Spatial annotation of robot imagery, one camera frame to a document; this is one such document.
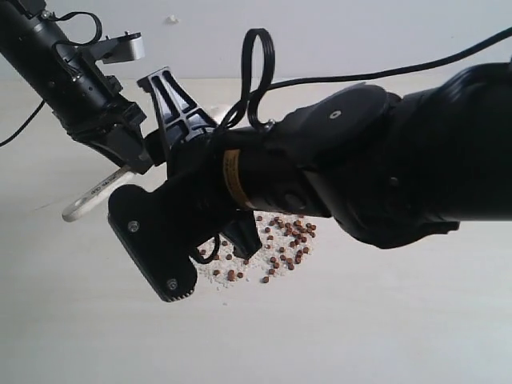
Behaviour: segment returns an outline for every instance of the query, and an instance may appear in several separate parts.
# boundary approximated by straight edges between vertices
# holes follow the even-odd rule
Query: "robotic arm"
[[[62,45],[65,59],[56,60],[54,44],[66,37],[47,16],[44,2],[0,0],[0,51],[73,139],[139,173],[167,163],[168,180],[154,192],[121,186],[109,200],[110,225],[164,301],[194,292],[190,258],[211,261],[214,254],[204,259],[197,247],[212,238],[218,246],[219,234],[235,256],[251,258],[262,246],[255,210],[332,217],[383,249],[447,234],[461,221],[512,219],[507,62],[469,68],[403,98],[359,84],[266,124],[253,103],[265,87],[249,94],[245,78],[238,104],[245,108],[235,106],[220,126],[163,69],[138,82],[158,118],[158,130],[143,139],[143,113],[94,64],[105,55],[95,45]],[[263,45],[273,55],[271,41]],[[263,76],[266,88],[271,77]],[[252,127],[229,129],[247,107]]]

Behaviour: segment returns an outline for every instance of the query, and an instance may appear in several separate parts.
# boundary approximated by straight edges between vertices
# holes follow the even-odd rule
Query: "white powder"
[[[295,255],[298,250],[302,250],[305,246],[307,246],[310,249],[309,254],[304,254],[302,256],[302,263],[300,265],[295,265],[295,268],[301,268],[304,264],[307,265],[307,258],[311,255],[313,251],[313,238],[309,234],[304,234],[304,236],[307,237],[307,243],[301,244],[295,248],[290,248],[290,242],[294,240],[292,236],[285,236],[285,229],[280,229],[277,225],[270,226],[270,221],[273,220],[276,217],[280,217],[284,222],[289,222],[293,225],[293,223],[296,220],[299,220],[302,222],[302,224],[305,226],[308,222],[311,224],[312,221],[310,218],[300,218],[296,215],[283,215],[283,214],[269,214],[266,212],[255,212],[254,216],[262,216],[262,221],[256,221],[256,225],[258,227],[258,232],[260,233],[260,238],[262,240],[263,248],[260,249],[259,252],[257,252],[249,261],[248,265],[244,265],[243,260],[240,258],[236,258],[233,256],[231,260],[227,260],[226,256],[228,254],[233,255],[233,245],[229,243],[229,241],[221,236],[221,242],[227,241],[229,243],[228,246],[221,246],[220,251],[218,252],[220,259],[214,260],[210,264],[202,265],[197,264],[194,262],[198,274],[206,278],[208,281],[210,281],[211,284],[217,285],[218,290],[220,290],[220,286],[223,286],[225,288],[231,288],[233,286],[236,286],[240,283],[241,280],[245,280],[246,282],[256,282],[261,283],[262,278],[268,275],[268,272],[272,267],[272,263],[270,262],[270,259],[272,257],[276,257],[278,260],[280,267],[276,269],[275,275],[270,276],[270,278],[280,278],[283,276],[286,276],[288,274],[292,274],[293,271],[288,269],[288,266],[286,265],[286,262],[283,262],[279,259],[281,256],[281,253],[279,252],[279,248],[283,247],[285,248],[286,252],[284,253],[285,256],[288,258],[292,258],[295,260]],[[270,227],[271,232],[265,233],[265,228]],[[269,235],[273,235],[273,240],[267,240]],[[214,241],[210,241],[206,244],[203,244],[199,247],[200,250],[206,251],[207,258],[211,251],[214,248]],[[220,274],[217,276],[214,276],[214,271],[219,270]],[[235,276],[239,273],[243,273],[242,278],[235,278],[234,282],[228,281],[228,272],[230,270],[234,270]],[[254,280],[251,280],[248,274],[251,274],[251,277],[254,276]]]

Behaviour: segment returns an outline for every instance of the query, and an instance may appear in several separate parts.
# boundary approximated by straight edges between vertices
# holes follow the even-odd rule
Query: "yellow label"
[[[224,172],[224,182],[226,183],[226,187],[230,192],[231,197],[233,197],[240,206],[254,210],[255,207],[249,201],[249,198],[240,183],[238,168],[239,159],[240,150],[227,150],[224,152],[224,163],[222,167]]]

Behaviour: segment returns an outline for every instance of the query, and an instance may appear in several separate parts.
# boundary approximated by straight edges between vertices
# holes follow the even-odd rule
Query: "white plastic tool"
[[[208,114],[220,124],[224,116],[230,110],[229,106],[215,106],[209,108]],[[85,192],[75,202],[68,205],[62,212],[62,218],[66,222],[75,222],[91,212],[101,204],[120,186],[127,184],[136,175],[128,166],[115,171],[108,178],[99,182],[95,187]]]

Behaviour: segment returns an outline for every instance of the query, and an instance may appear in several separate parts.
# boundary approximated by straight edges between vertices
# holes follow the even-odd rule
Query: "table surface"
[[[442,80],[382,84],[404,94]],[[184,84],[203,105],[238,95],[238,81]],[[339,88],[272,94],[263,115],[281,118]],[[17,82],[0,95],[6,137],[38,98]],[[61,220],[114,169],[69,140],[48,109],[0,150],[0,382],[510,382],[512,224],[464,223],[382,251],[318,220],[313,260],[293,274],[220,292],[203,279],[192,298],[166,304],[113,235],[105,204]],[[153,189],[163,177],[152,170],[136,182]]]

